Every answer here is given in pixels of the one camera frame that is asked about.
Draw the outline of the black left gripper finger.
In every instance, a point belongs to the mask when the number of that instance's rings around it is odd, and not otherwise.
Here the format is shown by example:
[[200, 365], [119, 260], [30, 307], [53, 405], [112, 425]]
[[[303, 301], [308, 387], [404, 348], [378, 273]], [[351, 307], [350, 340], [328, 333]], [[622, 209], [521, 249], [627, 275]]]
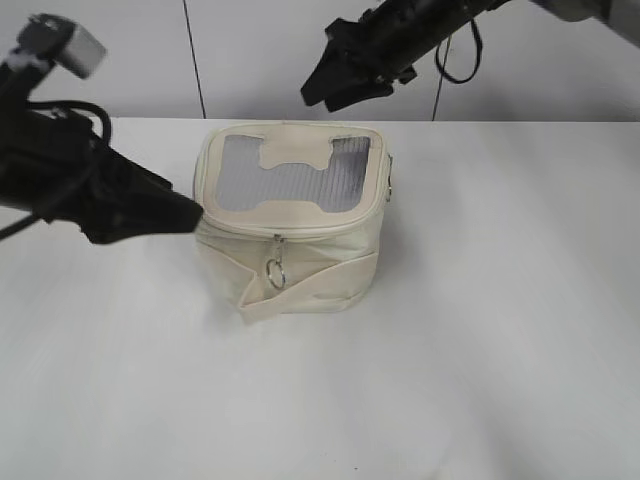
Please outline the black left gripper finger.
[[143, 184], [168, 191], [173, 190], [170, 181], [109, 147], [107, 149], [107, 190], [112, 193], [126, 193], [134, 188], [140, 188]]
[[175, 192], [138, 196], [114, 215], [112, 239], [191, 233], [202, 215], [203, 209], [199, 204]]

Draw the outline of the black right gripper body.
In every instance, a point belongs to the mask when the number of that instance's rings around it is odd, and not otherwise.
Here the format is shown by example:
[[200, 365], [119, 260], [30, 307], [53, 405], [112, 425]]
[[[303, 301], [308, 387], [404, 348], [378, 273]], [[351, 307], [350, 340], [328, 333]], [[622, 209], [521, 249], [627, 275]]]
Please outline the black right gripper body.
[[[384, 1], [357, 21], [334, 20], [325, 30], [323, 61], [327, 67], [343, 68], [345, 77], [358, 82], [406, 84], [417, 76], [414, 63], [433, 52], [440, 75], [452, 84], [464, 84], [476, 76], [483, 57], [476, 17], [494, 8], [493, 1]], [[465, 26], [475, 43], [475, 62], [462, 78], [447, 71], [440, 49]]]

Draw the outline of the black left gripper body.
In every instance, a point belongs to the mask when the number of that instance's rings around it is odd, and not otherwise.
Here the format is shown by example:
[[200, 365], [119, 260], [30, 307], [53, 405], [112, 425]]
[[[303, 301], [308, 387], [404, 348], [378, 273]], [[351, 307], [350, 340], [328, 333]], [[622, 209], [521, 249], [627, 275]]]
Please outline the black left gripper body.
[[93, 244], [108, 245], [112, 220], [135, 197], [168, 190], [143, 184], [126, 193], [107, 190], [109, 115], [87, 102], [1, 105], [1, 203], [24, 211], [2, 227], [8, 239], [38, 222], [76, 224]]

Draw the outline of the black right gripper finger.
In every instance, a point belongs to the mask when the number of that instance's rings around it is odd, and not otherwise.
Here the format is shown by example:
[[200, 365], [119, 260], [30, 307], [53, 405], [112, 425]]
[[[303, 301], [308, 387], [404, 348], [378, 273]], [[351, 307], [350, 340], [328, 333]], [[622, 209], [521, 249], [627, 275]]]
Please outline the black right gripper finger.
[[351, 106], [358, 102], [367, 72], [343, 49], [329, 42], [313, 72], [301, 87], [306, 106]]
[[329, 112], [337, 112], [393, 93], [390, 82], [369, 77], [336, 76], [325, 81], [325, 88], [324, 104]]

